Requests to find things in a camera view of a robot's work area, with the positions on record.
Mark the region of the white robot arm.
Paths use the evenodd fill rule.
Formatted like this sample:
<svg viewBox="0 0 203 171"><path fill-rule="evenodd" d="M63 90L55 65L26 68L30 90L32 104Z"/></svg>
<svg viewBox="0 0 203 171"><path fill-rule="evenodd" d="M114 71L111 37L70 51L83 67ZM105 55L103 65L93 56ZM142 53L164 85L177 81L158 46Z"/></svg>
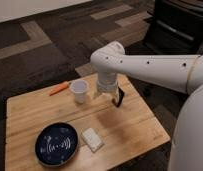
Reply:
<svg viewBox="0 0 203 171"><path fill-rule="evenodd" d="M168 171L203 171L203 55L127 55L113 41L90 56L97 71L96 96L109 93L120 106L123 90L117 76L186 93L174 128Z"/></svg>

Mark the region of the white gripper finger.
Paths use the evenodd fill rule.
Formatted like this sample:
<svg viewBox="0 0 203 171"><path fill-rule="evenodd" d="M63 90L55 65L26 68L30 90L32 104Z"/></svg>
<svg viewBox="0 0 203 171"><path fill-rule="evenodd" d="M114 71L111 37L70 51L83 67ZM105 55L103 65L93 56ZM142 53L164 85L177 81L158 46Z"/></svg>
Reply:
<svg viewBox="0 0 203 171"><path fill-rule="evenodd" d="M100 93L100 92L95 93L95 94L94 94L94 99L100 97L101 95L102 95L102 93Z"/></svg>
<svg viewBox="0 0 203 171"><path fill-rule="evenodd" d="M113 100L119 101L119 93L118 92L113 93Z"/></svg>

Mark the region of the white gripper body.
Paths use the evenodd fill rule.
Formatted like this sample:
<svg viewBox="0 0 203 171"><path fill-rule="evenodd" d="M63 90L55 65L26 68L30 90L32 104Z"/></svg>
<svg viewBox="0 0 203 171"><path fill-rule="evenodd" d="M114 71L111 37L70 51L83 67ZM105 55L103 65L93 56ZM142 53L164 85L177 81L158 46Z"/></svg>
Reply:
<svg viewBox="0 0 203 171"><path fill-rule="evenodd" d="M99 75L97 78L97 91L101 93L113 93L118 88L118 82L116 76L105 77Z"/></svg>

